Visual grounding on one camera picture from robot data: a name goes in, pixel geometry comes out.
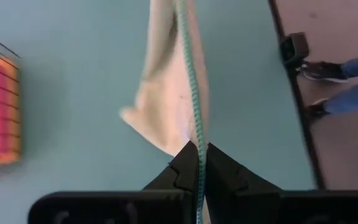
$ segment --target person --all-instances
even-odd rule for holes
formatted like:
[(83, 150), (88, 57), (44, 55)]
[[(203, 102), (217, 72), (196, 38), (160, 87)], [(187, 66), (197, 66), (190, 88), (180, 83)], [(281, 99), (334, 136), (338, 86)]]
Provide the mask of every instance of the person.
[[(305, 62), (299, 71), (310, 80), (326, 80), (336, 83), (348, 82), (358, 77), (358, 58), (346, 63)], [(310, 123), (329, 115), (358, 111), (358, 85), (331, 98), (322, 98), (306, 108)]]

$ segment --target floor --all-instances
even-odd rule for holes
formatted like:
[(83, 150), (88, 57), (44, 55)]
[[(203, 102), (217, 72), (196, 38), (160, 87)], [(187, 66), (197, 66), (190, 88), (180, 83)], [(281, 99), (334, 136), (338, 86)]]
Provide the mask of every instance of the floor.
[[(196, 4), (211, 141), (284, 189), (312, 189), (268, 2)], [(22, 57), (24, 123), (23, 161), (0, 169), (0, 223), (25, 223), (32, 203), (58, 190), (141, 189), (170, 161), (118, 116), (139, 84), (148, 8), (0, 0), (0, 41)]]
[[(345, 62), (358, 57), (358, 1), (280, 0), (278, 10), (286, 34), (305, 32), (309, 61)], [(311, 82), (298, 77), (305, 105), (358, 84)], [(358, 113), (330, 116), (312, 128), (314, 143), (329, 189), (358, 189)]]

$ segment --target sneaker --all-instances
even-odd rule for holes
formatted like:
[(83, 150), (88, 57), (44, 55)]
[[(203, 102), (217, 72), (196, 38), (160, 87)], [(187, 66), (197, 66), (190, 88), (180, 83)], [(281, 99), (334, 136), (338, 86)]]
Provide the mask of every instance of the sneaker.
[(329, 113), (324, 109), (324, 104), (327, 100), (327, 98), (320, 99), (306, 108), (306, 118), (310, 124), (313, 124), (317, 120), (329, 115)]
[(336, 83), (346, 83), (349, 81), (342, 72), (341, 64), (304, 62), (299, 71), (310, 80), (327, 80)]

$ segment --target white towel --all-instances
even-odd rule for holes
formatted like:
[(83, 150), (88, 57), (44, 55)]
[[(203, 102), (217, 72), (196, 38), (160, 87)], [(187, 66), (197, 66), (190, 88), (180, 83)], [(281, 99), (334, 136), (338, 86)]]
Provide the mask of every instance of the white towel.
[[(178, 29), (177, 10), (185, 1), (186, 30)], [(191, 42), (193, 69), (208, 142), (208, 82), (193, 0), (150, 0), (147, 54), (135, 106), (121, 110), (123, 120), (162, 151), (175, 156), (191, 140), (198, 146), (193, 102), (185, 62), (184, 38)]]

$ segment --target light blue wall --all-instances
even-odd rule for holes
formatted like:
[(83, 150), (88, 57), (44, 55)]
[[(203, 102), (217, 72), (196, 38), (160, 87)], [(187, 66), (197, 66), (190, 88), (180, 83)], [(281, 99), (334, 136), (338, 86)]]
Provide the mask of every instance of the light blue wall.
[[(22, 56), (24, 160), (0, 170), (0, 223), (56, 190), (142, 188), (171, 159), (118, 117), (133, 102), (148, 1), (0, 0), (0, 40)], [(197, 0), (211, 140), (285, 189), (313, 187), (266, 1)]]

